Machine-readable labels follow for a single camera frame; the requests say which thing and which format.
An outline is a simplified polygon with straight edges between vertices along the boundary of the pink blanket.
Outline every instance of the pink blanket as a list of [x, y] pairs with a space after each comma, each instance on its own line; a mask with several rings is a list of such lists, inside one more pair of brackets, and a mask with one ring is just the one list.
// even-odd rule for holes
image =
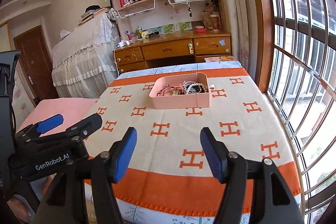
[[32, 113], [24, 120], [17, 131], [30, 124], [48, 119], [56, 114], [63, 116], [64, 122], [60, 126], [50, 130], [44, 136], [62, 132], [74, 123], [79, 122], [86, 112], [92, 107], [97, 99], [85, 98], [59, 98], [42, 100]]

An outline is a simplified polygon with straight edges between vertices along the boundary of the screw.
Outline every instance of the screw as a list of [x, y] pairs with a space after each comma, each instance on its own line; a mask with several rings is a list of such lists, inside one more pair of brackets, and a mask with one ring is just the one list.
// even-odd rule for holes
[[110, 156], [110, 153], [107, 152], [107, 151], [104, 151], [104, 152], [100, 153], [100, 157], [102, 159], [107, 159], [109, 156]]
[[74, 161], [72, 159], [67, 159], [66, 160], [67, 165], [72, 165]]
[[264, 163], [266, 164], [266, 165], [272, 165], [272, 160], [271, 159], [269, 159], [269, 158], [265, 158], [264, 159]]
[[236, 159], [236, 158], [238, 158], [238, 154], [237, 154], [236, 152], [233, 152], [233, 151], [229, 152], [228, 155], [229, 155], [229, 157], [232, 158], [232, 159]]

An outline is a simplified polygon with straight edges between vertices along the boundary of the pink tray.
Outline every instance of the pink tray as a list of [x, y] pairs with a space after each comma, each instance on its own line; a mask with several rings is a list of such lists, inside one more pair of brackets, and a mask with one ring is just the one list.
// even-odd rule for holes
[[158, 92], [162, 90], [166, 84], [172, 86], [182, 86], [184, 81], [193, 81], [202, 83], [207, 88], [208, 78], [204, 73], [196, 72], [187, 75], [164, 76], [156, 80], [149, 97], [152, 98], [155, 109], [173, 109], [173, 108], [192, 108], [192, 107], [210, 107], [210, 94], [184, 94], [175, 96], [159, 96]]

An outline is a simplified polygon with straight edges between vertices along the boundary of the orange h pattern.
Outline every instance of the orange h pattern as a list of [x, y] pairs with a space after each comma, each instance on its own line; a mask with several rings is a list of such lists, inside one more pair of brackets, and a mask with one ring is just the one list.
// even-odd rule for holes
[[212, 94], [212, 98], [218, 97], [218, 96], [224, 96], [226, 97], [226, 94], [224, 93], [225, 90], [211, 90], [211, 93], [217, 92], [217, 94]]
[[152, 130], [152, 132], [151, 132], [151, 136], [153, 136], [153, 135], [164, 135], [165, 137], [167, 137], [168, 136], [168, 131], [166, 131], [166, 132], [161, 132], [161, 130], [162, 130], [162, 128], [163, 127], [166, 127], [166, 128], [169, 128], [169, 126], [170, 126], [170, 123], [167, 123], [167, 124], [160, 124], [160, 123], [154, 123], [153, 124], [153, 127], [155, 128], [155, 127], [159, 127], [159, 131], [158, 132], [154, 132], [153, 130]]
[[144, 112], [140, 113], [140, 110], [145, 110], [146, 108], [147, 108], [146, 106], [145, 107], [134, 107], [133, 110], [137, 110], [137, 112], [136, 113], [132, 112], [131, 116], [135, 116], [135, 115], [144, 116], [145, 113]]
[[249, 108], [246, 109], [248, 113], [250, 113], [252, 111], [262, 111], [260, 107], [254, 108], [253, 105], [258, 105], [258, 103], [256, 101], [254, 101], [254, 103], [243, 103], [243, 104], [244, 104], [244, 106], [250, 106], [251, 107], [251, 109], [249, 109]]
[[204, 157], [204, 151], [187, 151], [186, 149], [183, 150], [183, 156], [191, 155], [190, 162], [184, 162], [181, 160], [180, 162], [180, 168], [183, 168], [185, 166], [192, 166], [192, 167], [198, 167], [199, 169], [203, 168], [203, 162], [200, 161], [199, 163], [194, 163], [195, 156], [200, 155]]
[[272, 147], [275, 147], [275, 148], [278, 148], [278, 143], [277, 142], [274, 142], [272, 144], [269, 144], [269, 145], [261, 145], [261, 150], [264, 151], [265, 149], [268, 149], [268, 152], [269, 152], [269, 156], [263, 156], [262, 158], [270, 158], [270, 159], [273, 159], [273, 158], [280, 158], [280, 154], [279, 152], [277, 152], [276, 154], [272, 154]]
[[241, 78], [230, 78], [231, 83], [234, 84], [244, 84], [243, 81], [241, 81]]
[[142, 90], [151, 90], [153, 88], [154, 84], [145, 85], [145, 87]]
[[114, 126], [115, 126], [115, 125], [117, 124], [117, 122], [109, 122], [109, 121], [107, 121], [106, 124], [108, 124], [108, 126], [107, 126], [107, 127], [103, 127], [103, 128], [101, 129], [101, 131], [106, 130], [106, 131], [110, 131], [110, 132], [112, 132], [113, 127], [110, 128], [110, 126], [111, 126], [111, 125], [114, 125]]
[[96, 113], [99, 114], [99, 115], [103, 115], [105, 112], [102, 112], [102, 110], [107, 110], [107, 107], [99, 107], [98, 108], [99, 112], [96, 112]]
[[118, 93], [121, 88], [113, 88], [110, 93]]
[[131, 95], [123, 95], [123, 96], [121, 97], [121, 99], [119, 100], [119, 102], [128, 102], [129, 99], [126, 99], [126, 98], [128, 98], [128, 97], [131, 98]]
[[185, 115], [186, 116], [189, 116], [189, 115], [200, 115], [200, 116], [203, 116], [203, 112], [202, 111], [200, 111], [200, 112], [195, 112], [195, 108], [198, 108], [198, 107], [192, 107], [192, 112], [186, 112], [185, 113]]
[[240, 130], [239, 129], [237, 129], [237, 131], [232, 131], [232, 128], [231, 128], [231, 126], [236, 126], [236, 127], [238, 126], [237, 121], [235, 121], [235, 122], [226, 122], [226, 123], [220, 122], [219, 126], [220, 127], [227, 126], [227, 128], [228, 128], [228, 131], [221, 131], [220, 132], [221, 135], [222, 135], [222, 137], [224, 137], [225, 135], [234, 135], [234, 134], [240, 136]]

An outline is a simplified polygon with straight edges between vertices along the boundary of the wooden desk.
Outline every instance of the wooden desk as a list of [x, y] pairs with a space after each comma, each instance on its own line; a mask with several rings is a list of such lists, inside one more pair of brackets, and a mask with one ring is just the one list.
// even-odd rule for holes
[[120, 73], [204, 62], [205, 57], [232, 55], [231, 34], [180, 31], [137, 41], [115, 51]]

